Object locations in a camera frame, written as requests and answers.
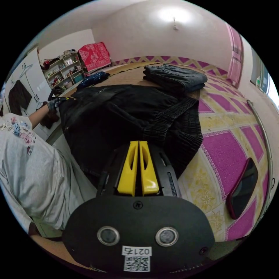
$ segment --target red blanket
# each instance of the red blanket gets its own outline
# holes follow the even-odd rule
[[[88,73],[93,73],[111,64],[110,54],[103,42],[97,44],[87,44],[78,50],[83,67]]]

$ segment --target white wall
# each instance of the white wall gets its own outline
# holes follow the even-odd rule
[[[273,197],[279,181],[279,114],[273,101],[250,82],[253,69],[252,48],[243,37],[242,41],[244,61],[238,90],[244,97],[253,102],[253,106],[259,114],[267,132],[273,159],[273,177],[275,178],[275,186],[271,192],[271,196]]]
[[[56,41],[51,42],[42,49],[39,50],[40,60],[52,59],[61,54],[65,50],[75,49],[78,50],[86,44],[93,44],[95,42],[92,29],[86,29],[78,31],[69,35],[66,35]]]
[[[179,30],[173,29],[173,16]],[[232,51],[225,22],[186,1],[134,4],[100,21],[92,31],[96,42],[105,43],[113,61],[166,55],[229,69]]]

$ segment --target metal bar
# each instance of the metal bar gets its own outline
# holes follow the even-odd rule
[[[252,231],[256,228],[256,226],[258,225],[258,223],[261,221],[261,219],[263,218],[263,215],[265,214],[268,206],[269,206],[269,198],[270,198],[270,191],[271,191],[271,184],[272,184],[272,154],[271,154],[271,148],[270,148],[270,144],[269,144],[269,140],[268,140],[268,136],[267,136],[267,132],[264,128],[264,125],[258,115],[258,113],[256,112],[252,102],[250,100],[247,100],[247,104],[249,105],[249,107],[251,108],[251,110],[253,111],[253,114],[256,118],[256,120],[258,121],[262,132],[263,132],[263,136],[264,136],[264,141],[265,141],[265,146],[266,146],[266,150],[267,150],[267,159],[268,159],[268,171],[269,171],[269,177],[268,177],[268,186],[267,186],[267,194],[266,194],[266,198],[264,201],[264,204],[262,206],[262,210],[260,213],[260,216],[256,222],[256,224],[254,225]]]

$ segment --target cartoon print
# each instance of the cartoon print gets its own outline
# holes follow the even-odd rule
[[[2,131],[4,131],[7,127],[8,127],[7,124],[3,124],[3,125],[0,127],[0,129],[1,129]]]
[[[19,136],[20,135],[20,130],[18,129],[18,127],[14,127],[14,134],[16,136]]]
[[[20,125],[27,127],[27,124],[25,122],[23,122],[23,121],[20,122]]]
[[[20,131],[20,126],[18,125],[18,123],[14,124],[14,128],[17,128]]]
[[[17,121],[17,119],[16,119],[15,117],[11,118],[11,122],[12,122],[12,124],[15,124],[15,123],[16,123],[16,121]]]
[[[24,139],[25,143],[27,143],[27,144],[31,144],[32,143],[32,139],[30,138],[30,136],[25,134],[25,133],[20,133],[19,137],[21,139]]]

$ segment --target hand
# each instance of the hand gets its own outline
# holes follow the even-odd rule
[[[60,104],[59,98],[56,98],[56,99],[50,101],[50,102],[47,104],[47,106],[49,107],[49,111],[57,109],[58,106],[59,106],[59,104]]]

